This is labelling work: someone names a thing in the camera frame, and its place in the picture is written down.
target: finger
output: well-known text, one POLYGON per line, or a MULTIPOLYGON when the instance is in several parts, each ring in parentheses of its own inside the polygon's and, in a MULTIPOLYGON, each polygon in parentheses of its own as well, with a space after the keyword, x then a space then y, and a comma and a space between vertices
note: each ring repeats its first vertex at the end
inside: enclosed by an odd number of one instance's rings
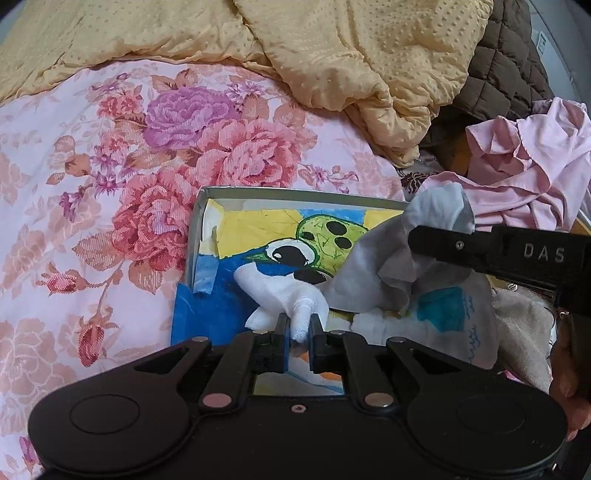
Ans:
POLYGON ((550 384, 549 393, 560 404, 566 414, 569 435, 573 430, 582 430, 589 426, 591 423, 591 404, 585 398, 566 398, 555 381, 550 384))
POLYGON ((566 398, 572 397, 579 387, 579 377, 570 352, 555 345, 550 354, 550 365, 552 377, 562 394, 566 398))
POLYGON ((570 350, 570 325, 567 320, 562 320, 558 324, 555 346, 570 350))

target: metal rivet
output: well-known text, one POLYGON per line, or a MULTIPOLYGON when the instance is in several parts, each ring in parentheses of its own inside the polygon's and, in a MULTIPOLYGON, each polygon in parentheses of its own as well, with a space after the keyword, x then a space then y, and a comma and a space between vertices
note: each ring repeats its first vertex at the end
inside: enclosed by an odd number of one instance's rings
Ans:
POLYGON ((210 393, 203 397, 203 405, 209 408, 224 408, 232 403, 232 397, 225 393, 210 393))
POLYGON ((364 400, 367 405, 376 408, 386 408, 394 403, 392 395, 383 392, 370 393, 364 398, 364 400))
POLYGON ((306 407, 304 405, 292 405, 291 411, 293 413, 304 413, 306 411, 306 407))

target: pink cloth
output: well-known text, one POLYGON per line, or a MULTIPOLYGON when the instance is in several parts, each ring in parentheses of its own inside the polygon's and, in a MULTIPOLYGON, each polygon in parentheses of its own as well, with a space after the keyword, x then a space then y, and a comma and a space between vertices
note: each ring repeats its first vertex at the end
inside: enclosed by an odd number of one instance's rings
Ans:
POLYGON ((468 178, 452 172, 429 177, 422 189, 448 181, 462 185, 476 227, 496 223, 569 231, 591 178, 591 121, 582 103, 534 102, 534 114, 503 117, 466 128, 472 160, 468 178))

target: yellow quilted fabric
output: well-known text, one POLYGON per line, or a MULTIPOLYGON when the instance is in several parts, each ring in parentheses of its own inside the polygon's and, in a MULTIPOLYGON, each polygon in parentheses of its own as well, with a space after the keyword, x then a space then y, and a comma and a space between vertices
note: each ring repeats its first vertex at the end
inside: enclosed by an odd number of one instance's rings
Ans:
POLYGON ((303 105, 345 109, 397 166, 459 93, 493 0, 27 0, 0 102, 120 58, 234 59, 303 105))

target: cartoon eye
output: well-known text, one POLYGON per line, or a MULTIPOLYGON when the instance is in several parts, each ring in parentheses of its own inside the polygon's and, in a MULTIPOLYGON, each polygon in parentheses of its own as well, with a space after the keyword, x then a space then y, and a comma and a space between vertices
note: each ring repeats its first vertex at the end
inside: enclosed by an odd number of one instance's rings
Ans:
POLYGON ((270 259, 289 267, 305 267, 316 259, 312 247, 295 238, 275 240, 267 245, 265 252, 270 259))
POLYGON ((330 278, 328 274, 314 270, 314 268, 310 267, 296 270, 292 275, 296 280, 305 281, 310 285, 318 285, 319 283, 323 283, 330 278))
POLYGON ((340 222, 331 221, 326 224, 326 228, 330 233, 337 236, 343 236, 347 233, 347 227, 340 222))

